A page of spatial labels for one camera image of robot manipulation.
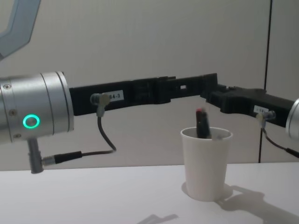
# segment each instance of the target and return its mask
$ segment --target small white label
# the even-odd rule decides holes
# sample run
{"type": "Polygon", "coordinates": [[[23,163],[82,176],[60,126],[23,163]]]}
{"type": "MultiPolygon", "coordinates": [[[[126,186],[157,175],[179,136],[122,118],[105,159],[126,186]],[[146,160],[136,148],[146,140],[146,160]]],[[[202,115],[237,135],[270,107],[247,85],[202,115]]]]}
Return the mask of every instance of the small white label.
{"type": "Polygon", "coordinates": [[[266,113],[266,112],[269,112],[269,109],[255,105],[253,112],[254,113],[266,113]]]}
{"type": "Polygon", "coordinates": [[[118,90],[118,91],[113,91],[113,92],[104,92],[103,94],[106,94],[109,96],[110,98],[110,102],[114,102],[114,101],[119,101],[119,100],[124,100],[124,96],[123,96],[123,91],[122,90],[118,90]]]}

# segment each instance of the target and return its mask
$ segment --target white wall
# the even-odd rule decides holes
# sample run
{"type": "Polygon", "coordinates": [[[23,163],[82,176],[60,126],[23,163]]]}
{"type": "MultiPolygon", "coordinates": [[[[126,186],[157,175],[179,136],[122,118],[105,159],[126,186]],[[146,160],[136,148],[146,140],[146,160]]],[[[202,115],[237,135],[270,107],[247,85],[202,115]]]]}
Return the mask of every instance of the white wall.
{"type": "MultiPolygon", "coordinates": [[[[217,72],[229,86],[263,88],[268,0],[43,0],[31,42],[0,62],[0,76],[63,70],[69,86],[217,72]]],[[[182,164],[179,131],[194,126],[204,100],[109,111],[103,118],[118,152],[52,168],[182,164]]],[[[229,162],[257,162],[259,126],[206,106],[212,126],[234,135],[229,162]]],[[[75,131],[39,140],[43,155],[107,150],[96,116],[75,131]]],[[[26,143],[0,148],[0,170],[29,169],[26,143]]]]}
{"type": "MultiPolygon", "coordinates": [[[[273,1],[267,91],[277,97],[299,98],[299,2],[273,1]]],[[[269,124],[269,137],[278,144],[299,151],[299,142],[291,140],[284,128],[269,124]]],[[[298,161],[263,139],[262,162],[298,161]]]]}

